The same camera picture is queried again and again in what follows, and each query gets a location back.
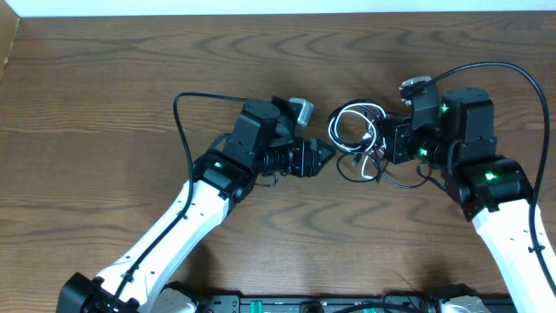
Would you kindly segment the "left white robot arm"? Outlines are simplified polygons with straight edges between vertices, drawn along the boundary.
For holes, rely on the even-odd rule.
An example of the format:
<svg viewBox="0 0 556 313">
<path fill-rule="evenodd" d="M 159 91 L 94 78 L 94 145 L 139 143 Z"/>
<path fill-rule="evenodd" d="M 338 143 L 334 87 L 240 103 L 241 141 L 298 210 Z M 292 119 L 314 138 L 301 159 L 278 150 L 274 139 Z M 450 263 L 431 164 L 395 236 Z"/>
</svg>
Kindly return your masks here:
<svg viewBox="0 0 556 313">
<path fill-rule="evenodd" d="M 314 106 L 301 98 L 243 100 L 234 129 L 195 161 L 175 201 L 122 257 L 94 278 L 76 273 L 62 287 L 59 312 L 195 312 L 199 303 L 168 280 L 194 247 L 220 225 L 259 176 L 312 177 L 334 156 L 317 138 L 304 139 Z"/>
</svg>

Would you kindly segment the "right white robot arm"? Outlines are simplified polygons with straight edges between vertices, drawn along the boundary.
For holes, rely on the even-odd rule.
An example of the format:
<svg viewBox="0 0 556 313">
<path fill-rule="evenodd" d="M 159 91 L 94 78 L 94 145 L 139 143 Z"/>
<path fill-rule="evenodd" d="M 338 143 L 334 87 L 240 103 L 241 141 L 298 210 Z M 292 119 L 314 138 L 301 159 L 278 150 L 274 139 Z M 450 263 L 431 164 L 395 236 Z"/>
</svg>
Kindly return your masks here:
<svg viewBox="0 0 556 313">
<path fill-rule="evenodd" d="M 555 273 L 533 186 L 520 164 L 497 154 L 494 106 L 484 90 L 463 87 L 438 95 L 431 87 L 408 115 L 378 122 L 392 164 L 419 160 L 440 170 L 446 193 L 496 262 L 518 312 L 553 312 L 546 278 Z"/>
</svg>

